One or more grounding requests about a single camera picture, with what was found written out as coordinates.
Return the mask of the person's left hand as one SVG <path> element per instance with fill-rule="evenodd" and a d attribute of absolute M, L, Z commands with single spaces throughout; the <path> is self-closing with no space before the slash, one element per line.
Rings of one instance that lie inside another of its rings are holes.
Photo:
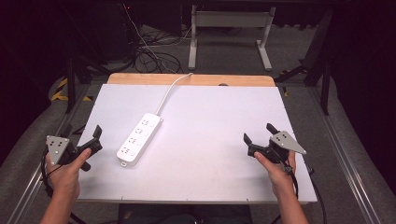
<path fill-rule="evenodd" d="M 52 166 L 50 155 L 46 155 L 47 171 L 51 172 L 49 179 L 53 188 L 53 199 L 59 199 L 61 202 L 74 202 L 78 198 L 80 193 L 79 169 L 91 156 L 91 153 L 92 150 L 86 148 L 74 161 L 64 166 Z"/>

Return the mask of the black metal stand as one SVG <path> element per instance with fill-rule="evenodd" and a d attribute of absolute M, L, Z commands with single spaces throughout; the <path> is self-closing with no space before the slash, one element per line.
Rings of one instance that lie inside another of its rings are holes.
<path fill-rule="evenodd" d="M 111 75 L 111 72 L 99 63 L 96 63 L 83 55 L 73 56 L 67 61 L 65 75 L 67 79 L 68 98 L 66 109 L 67 114 L 72 111 L 77 103 L 76 78 L 81 84 L 90 84 L 94 74 L 109 76 Z"/>
<path fill-rule="evenodd" d="M 320 107 L 323 113 L 328 116 L 328 97 L 330 90 L 331 66 L 324 53 L 324 44 L 326 36 L 332 21 L 332 9 L 327 9 L 318 25 L 311 44 L 301 60 L 301 64 L 296 68 L 287 71 L 284 70 L 275 83 L 281 83 L 298 74 L 306 72 L 304 84 L 306 87 L 315 86 L 321 79 Z"/>

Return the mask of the aluminium floor rail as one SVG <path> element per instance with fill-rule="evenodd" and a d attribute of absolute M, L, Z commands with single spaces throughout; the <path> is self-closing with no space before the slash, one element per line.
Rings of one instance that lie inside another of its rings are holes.
<path fill-rule="evenodd" d="M 42 185 L 41 162 L 47 147 L 48 135 L 60 134 L 71 123 L 82 99 L 90 88 L 81 84 L 76 88 L 76 102 L 67 111 L 67 102 L 52 103 L 27 129 L 12 149 L 6 163 L 10 168 L 6 175 L 10 178 L 10 215 L 6 224 L 22 224 L 35 196 Z"/>
<path fill-rule="evenodd" d="M 341 143 L 334 127 L 332 126 L 331 119 L 324 113 L 321 104 L 320 97 L 315 88 L 308 87 L 307 91 L 312 99 L 317 111 L 319 112 L 321 119 L 326 127 L 326 131 L 330 136 L 332 142 L 332 148 L 337 160 L 340 163 L 341 169 L 346 177 L 346 181 L 355 197 L 355 200 L 361 210 L 361 213 L 367 224 L 382 224 L 377 212 L 374 209 L 373 204 L 368 196 L 368 193 L 363 185 L 361 176 L 358 173 L 355 165 L 353 164 L 350 157 L 347 155 L 343 144 Z"/>

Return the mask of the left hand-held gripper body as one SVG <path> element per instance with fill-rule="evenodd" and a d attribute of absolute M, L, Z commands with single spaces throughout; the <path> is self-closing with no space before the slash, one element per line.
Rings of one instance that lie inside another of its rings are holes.
<path fill-rule="evenodd" d="M 94 137 L 83 146 L 75 147 L 68 138 L 48 135 L 46 145 L 49 150 L 49 159 L 52 166 L 71 163 L 86 148 L 92 151 L 91 155 L 94 155 L 103 148 L 98 137 Z"/>

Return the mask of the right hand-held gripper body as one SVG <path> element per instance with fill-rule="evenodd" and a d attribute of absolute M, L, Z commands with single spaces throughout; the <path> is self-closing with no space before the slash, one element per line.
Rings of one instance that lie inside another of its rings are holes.
<path fill-rule="evenodd" d="M 272 163 L 285 162 L 289 157 L 290 151 L 302 155 L 306 154 L 306 150 L 286 131 L 272 135 L 267 147 L 253 143 L 250 147 L 247 147 L 247 154 L 249 156 L 253 157 L 255 152 L 260 152 Z"/>

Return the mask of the white power strip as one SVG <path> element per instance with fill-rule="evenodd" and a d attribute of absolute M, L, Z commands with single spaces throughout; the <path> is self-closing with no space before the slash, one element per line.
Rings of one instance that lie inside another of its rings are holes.
<path fill-rule="evenodd" d="M 117 152 L 122 167 L 138 163 L 162 122 L 161 117 L 152 113 L 146 113 L 139 120 Z"/>

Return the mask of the white metal stand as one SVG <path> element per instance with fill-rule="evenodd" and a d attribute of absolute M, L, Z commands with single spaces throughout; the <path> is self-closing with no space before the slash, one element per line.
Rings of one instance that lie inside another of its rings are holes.
<path fill-rule="evenodd" d="M 191 7 L 191 43 L 188 67 L 196 68 L 197 57 L 197 27 L 241 27 L 262 28 L 263 36 L 256 41 L 256 46 L 262 58 L 262 64 L 266 71 L 273 69 L 266 51 L 266 42 L 276 14 L 276 8 L 271 7 L 264 12 L 242 11 L 205 11 L 198 10 L 196 5 Z"/>

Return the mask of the yellow black hazard tape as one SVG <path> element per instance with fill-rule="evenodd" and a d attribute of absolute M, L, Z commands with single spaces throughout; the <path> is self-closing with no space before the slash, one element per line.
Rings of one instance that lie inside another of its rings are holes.
<path fill-rule="evenodd" d="M 64 90 L 66 84 L 67 84 L 67 77 L 64 77 L 62 81 L 59 83 L 55 93 L 51 96 L 50 98 L 51 101 L 56 101 L 56 100 L 68 101 L 68 96 L 62 95 L 62 91 Z M 83 101 L 91 102 L 93 101 L 93 96 L 84 96 Z"/>

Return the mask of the person's right hand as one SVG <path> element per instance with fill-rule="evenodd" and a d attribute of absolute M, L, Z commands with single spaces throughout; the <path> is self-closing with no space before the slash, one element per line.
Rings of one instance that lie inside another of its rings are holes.
<path fill-rule="evenodd" d="M 280 164 L 270 162 L 260 152 L 254 153 L 254 158 L 266 169 L 275 196 L 294 195 L 293 182 Z"/>

